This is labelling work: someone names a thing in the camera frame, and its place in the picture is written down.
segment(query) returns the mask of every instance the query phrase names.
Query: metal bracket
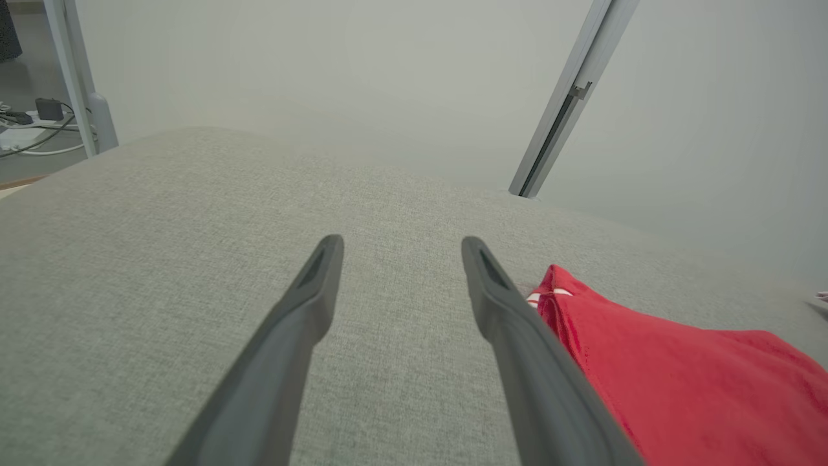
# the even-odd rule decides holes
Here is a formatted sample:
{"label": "metal bracket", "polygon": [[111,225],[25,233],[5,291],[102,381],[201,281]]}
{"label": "metal bracket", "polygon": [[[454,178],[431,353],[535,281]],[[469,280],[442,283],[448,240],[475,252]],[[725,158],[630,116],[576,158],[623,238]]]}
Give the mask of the metal bracket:
{"label": "metal bracket", "polygon": [[578,87],[576,85],[572,85],[572,89],[569,91],[569,95],[575,97],[576,99],[583,100],[586,97],[586,94],[590,92],[590,87],[592,87],[592,81],[586,83],[586,87]]}

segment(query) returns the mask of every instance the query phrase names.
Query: gray floor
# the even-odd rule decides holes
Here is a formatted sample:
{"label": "gray floor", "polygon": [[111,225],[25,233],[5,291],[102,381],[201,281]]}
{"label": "gray floor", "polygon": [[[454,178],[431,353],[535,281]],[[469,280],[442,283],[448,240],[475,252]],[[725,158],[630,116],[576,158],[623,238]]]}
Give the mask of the gray floor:
{"label": "gray floor", "polygon": [[[37,97],[69,102],[46,15],[18,14],[12,15],[12,20],[23,55],[0,63],[0,100],[17,111],[34,110]],[[77,144],[77,133],[64,132],[37,150],[53,151]],[[0,158],[0,183],[57,172],[85,159],[83,149],[45,157]]]}

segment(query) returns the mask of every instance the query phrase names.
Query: gray couch cushion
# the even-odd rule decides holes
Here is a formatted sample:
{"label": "gray couch cushion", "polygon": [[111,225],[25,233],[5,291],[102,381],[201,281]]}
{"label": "gray couch cushion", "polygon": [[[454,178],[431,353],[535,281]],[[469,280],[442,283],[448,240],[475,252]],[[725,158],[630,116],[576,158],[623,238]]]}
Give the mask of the gray couch cushion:
{"label": "gray couch cushion", "polygon": [[609,299],[761,328],[828,363],[809,290],[514,197],[186,129],[0,201],[0,464],[160,464],[316,242],[345,239],[294,464],[515,464],[460,240],[524,289],[557,263]]}

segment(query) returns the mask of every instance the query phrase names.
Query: red towel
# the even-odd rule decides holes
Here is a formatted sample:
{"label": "red towel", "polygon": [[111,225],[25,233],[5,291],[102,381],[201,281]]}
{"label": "red towel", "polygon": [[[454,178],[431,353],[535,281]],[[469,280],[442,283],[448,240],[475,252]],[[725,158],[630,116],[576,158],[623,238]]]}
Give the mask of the red towel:
{"label": "red towel", "polygon": [[828,372],[779,337],[637,313],[556,265],[536,293],[650,466],[828,465]]}

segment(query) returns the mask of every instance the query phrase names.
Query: power strip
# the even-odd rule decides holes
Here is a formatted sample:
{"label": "power strip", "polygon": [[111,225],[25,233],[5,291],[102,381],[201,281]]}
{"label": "power strip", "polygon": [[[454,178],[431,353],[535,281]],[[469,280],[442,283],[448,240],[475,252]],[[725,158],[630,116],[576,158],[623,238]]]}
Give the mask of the power strip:
{"label": "power strip", "polygon": [[[54,121],[44,121],[38,118],[37,112],[26,112],[31,116],[34,124],[55,124]],[[44,128],[22,128],[6,129],[0,133],[0,149],[18,150],[37,144],[46,138],[49,129]]]}

